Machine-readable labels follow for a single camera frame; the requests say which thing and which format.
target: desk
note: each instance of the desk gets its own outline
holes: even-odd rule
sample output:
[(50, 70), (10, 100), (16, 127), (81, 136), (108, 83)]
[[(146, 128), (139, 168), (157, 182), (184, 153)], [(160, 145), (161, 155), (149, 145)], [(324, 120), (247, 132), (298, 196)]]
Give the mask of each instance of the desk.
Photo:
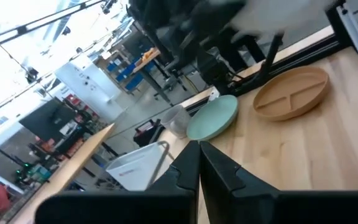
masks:
[(77, 150), (74, 156), (64, 161), (61, 167), (49, 179), (50, 183), (44, 184), (40, 190), (24, 205), (10, 223), (27, 224), (34, 219), (37, 207), (46, 199), (63, 190), (85, 165), (86, 161), (95, 153), (101, 143), (114, 131), (114, 124), (104, 128), (91, 136)]
[[(278, 53), (284, 57), (332, 33), (327, 27)], [(325, 69), (331, 92), (315, 109), (283, 122), (256, 116), (252, 101), (259, 89), (238, 97), (239, 113), (211, 144), (243, 168), (281, 190), (358, 189), (358, 55), (344, 49), (314, 64)], [(247, 76), (254, 65), (241, 73)], [(182, 103), (188, 106), (204, 98), (197, 95)], [(170, 144), (177, 156), (188, 139), (165, 131), (159, 141)], [(200, 191), (199, 223), (209, 223)]]
[(163, 74), (163, 76), (165, 78), (167, 78), (168, 75), (165, 73), (165, 71), (156, 62), (154, 62), (154, 59), (159, 55), (160, 55), (160, 51), (158, 49), (155, 50), (146, 60), (142, 61), (142, 63), (140, 65), (136, 66), (136, 68), (134, 69), (133, 73), (140, 72), (140, 74), (143, 76), (144, 80), (146, 80), (153, 87), (153, 89), (155, 91), (157, 91), (157, 93), (159, 93), (159, 95), (167, 103), (169, 103), (171, 106), (173, 106), (173, 104), (169, 100), (168, 96), (164, 93), (164, 91), (162, 90), (160, 85), (153, 79), (153, 77), (150, 75), (150, 73), (144, 69), (144, 67), (148, 63), (153, 61), (154, 65), (158, 68), (158, 70), (160, 70), (160, 72)]

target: computer monitor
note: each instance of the computer monitor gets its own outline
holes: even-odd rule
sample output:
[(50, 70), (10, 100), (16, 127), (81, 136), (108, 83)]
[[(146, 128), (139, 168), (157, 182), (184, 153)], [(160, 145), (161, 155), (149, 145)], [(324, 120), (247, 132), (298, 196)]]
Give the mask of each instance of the computer monitor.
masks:
[(75, 115), (72, 109), (54, 98), (21, 119), (20, 124), (43, 141), (53, 139), (59, 142), (64, 137), (60, 130), (74, 119)]

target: light green plate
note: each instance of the light green plate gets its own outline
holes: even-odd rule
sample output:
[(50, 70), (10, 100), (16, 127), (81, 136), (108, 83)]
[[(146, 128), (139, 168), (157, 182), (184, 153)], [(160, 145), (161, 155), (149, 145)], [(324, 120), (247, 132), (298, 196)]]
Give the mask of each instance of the light green plate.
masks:
[(187, 137), (192, 140), (209, 140), (224, 131), (238, 112), (235, 96), (225, 95), (203, 106), (190, 120)]

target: orange object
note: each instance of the orange object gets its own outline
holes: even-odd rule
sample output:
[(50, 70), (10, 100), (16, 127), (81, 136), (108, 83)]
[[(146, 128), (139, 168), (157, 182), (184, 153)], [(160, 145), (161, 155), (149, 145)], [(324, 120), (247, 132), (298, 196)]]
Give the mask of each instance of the orange object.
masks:
[(148, 59), (155, 52), (155, 48), (152, 47), (150, 50), (143, 54), (142, 60)]
[(328, 90), (329, 77), (322, 68), (294, 68), (266, 83), (256, 95), (253, 106), (260, 117), (283, 121), (314, 108)]

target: white basket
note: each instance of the white basket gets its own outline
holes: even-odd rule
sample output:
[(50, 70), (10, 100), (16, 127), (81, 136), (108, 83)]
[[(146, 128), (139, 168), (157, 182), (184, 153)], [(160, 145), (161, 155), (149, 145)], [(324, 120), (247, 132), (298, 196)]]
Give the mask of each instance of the white basket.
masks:
[(165, 141), (149, 144), (118, 157), (107, 166), (106, 172), (127, 190), (145, 190), (157, 173), (169, 168), (168, 150), (169, 144)]

